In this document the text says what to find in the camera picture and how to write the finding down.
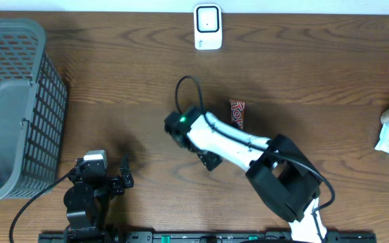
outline wooden table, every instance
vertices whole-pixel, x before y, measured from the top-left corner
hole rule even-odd
[[[207,108],[229,120],[228,99],[247,102],[245,130],[293,139],[334,185],[321,212],[337,230],[389,242],[389,155],[375,151],[389,108],[389,16],[224,14],[218,51],[196,51],[192,14],[0,12],[32,18],[70,87],[59,176],[89,150],[105,149],[111,173],[131,156],[135,186],[111,202],[109,223],[157,231],[253,231],[288,224],[230,163],[209,173],[163,131],[174,88],[203,81]],[[197,104],[192,84],[180,91]],[[64,181],[21,216],[16,242],[36,242],[68,221]],[[321,201],[330,194],[322,186]],[[0,242],[26,200],[0,202]]]

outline robotic arm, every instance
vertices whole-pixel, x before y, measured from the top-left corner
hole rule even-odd
[[[318,172],[287,137],[277,135],[272,140],[253,136],[221,122],[210,112],[202,114],[196,107],[184,114],[171,113],[165,120],[165,131],[179,146],[196,153],[209,171],[222,158],[244,170],[263,202],[289,222],[293,240],[318,243],[325,238],[327,230],[320,216],[311,215],[319,203],[321,181],[306,167]],[[305,167],[287,163],[276,177],[272,171],[285,160],[275,154],[291,155]]]

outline wooden tabletop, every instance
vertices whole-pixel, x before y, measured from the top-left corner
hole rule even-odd
[[[197,51],[187,13],[0,12],[32,18],[70,102],[59,176],[89,150],[105,149],[110,173],[130,155],[135,186],[111,202],[109,223],[156,231],[288,229],[230,163],[209,173],[176,146],[163,120],[176,82],[202,80],[207,108],[229,121],[229,99],[246,101],[244,130],[287,135],[333,184],[321,212],[328,228],[373,231],[389,242],[389,154],[375,151],[389,108],[389,16],[224,14],[223,46]],[[195,87],[180,91],[197,104]],[[16,242],[67,225],[69,181],[20,217]],[[321,201],[330,198],[321,187]],[[26,200],[0,202],[0,242]]]

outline red packet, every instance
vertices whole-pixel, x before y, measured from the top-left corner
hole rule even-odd
[[[242,125],[244,123],[244,108],[246,106],[245,102],[229,100],[230,102],[230,118],[231,124],[236,124],[239,130],[242,130]]]

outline gray plastic basket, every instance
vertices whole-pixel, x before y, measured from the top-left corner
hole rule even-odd
[[[0,19],[0,200],[30,198],[53,183],[67,90],[36,22]]]

